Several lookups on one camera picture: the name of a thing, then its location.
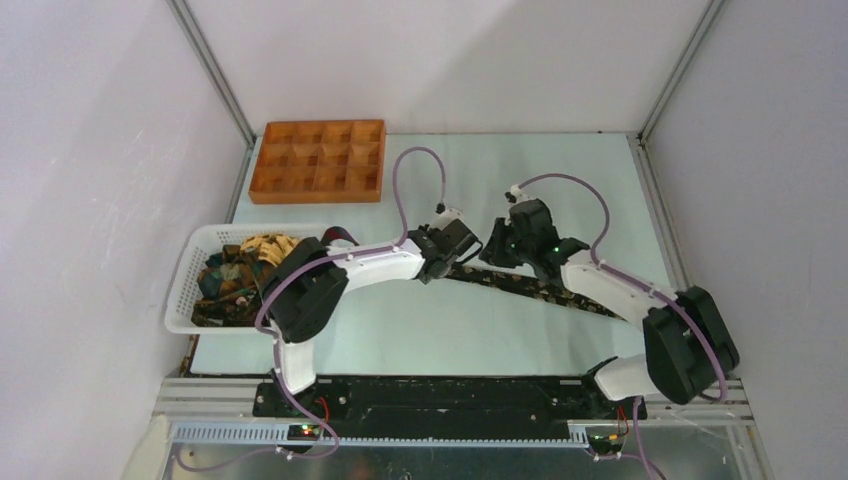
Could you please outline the black gold floral tie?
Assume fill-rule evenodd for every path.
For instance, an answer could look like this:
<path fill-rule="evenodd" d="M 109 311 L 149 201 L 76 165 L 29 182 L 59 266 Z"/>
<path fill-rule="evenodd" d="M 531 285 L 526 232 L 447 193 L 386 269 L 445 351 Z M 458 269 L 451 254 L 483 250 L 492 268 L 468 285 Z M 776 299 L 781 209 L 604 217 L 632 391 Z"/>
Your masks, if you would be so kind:
<path fill-rule="evenodd" d="M 622 317 L 615 314 L 612 310 L 586 296 L 530 276 L 474 266 L 460 266 L 452 267 L 445 278 L 490 287 L 509 294 L 519 295 L 573 310 L 623 320 Z"/>

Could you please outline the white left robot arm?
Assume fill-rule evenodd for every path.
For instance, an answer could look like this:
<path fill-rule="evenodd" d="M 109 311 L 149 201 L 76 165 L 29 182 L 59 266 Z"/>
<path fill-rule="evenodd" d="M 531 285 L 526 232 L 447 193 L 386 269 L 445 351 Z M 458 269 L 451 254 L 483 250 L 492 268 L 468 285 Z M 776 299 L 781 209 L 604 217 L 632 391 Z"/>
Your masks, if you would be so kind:
<path fill-rule="evenodd" d="M 278 404 L 297 417 L 314 408 L 314 338 L 327 327 L 344 295 L 395 280 L 427 284 L 442 279 L 481 248 L 459 218 L 380 244 L 341 248 L 325 246 L 315 237 L 302 240 L 259 287 L 255 328 L 272 338 Z"/>

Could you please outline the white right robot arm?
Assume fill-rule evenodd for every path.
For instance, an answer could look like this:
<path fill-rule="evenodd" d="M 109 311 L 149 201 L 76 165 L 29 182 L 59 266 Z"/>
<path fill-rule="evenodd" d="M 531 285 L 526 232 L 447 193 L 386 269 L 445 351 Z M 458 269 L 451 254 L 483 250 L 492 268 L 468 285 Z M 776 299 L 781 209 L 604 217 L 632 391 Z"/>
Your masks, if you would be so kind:
<path fill-rule="evenodd" d="M 594 246 L 558 234 L 540 199 L 509 195 L 480 259 L 513 268 L 528 265 L 537 279 L 586 297 L 610 310 L 642 335 L 641 354 L 607 360 L 587 374 L 581 392 L 585 411 L 606 418 L 624 399 L 660 394 L 676 404 L 729 393 L 728 375 L 739 363 L 736 349 L 712 296 L 693 286 L 676 291 L 614 267 Z"/>

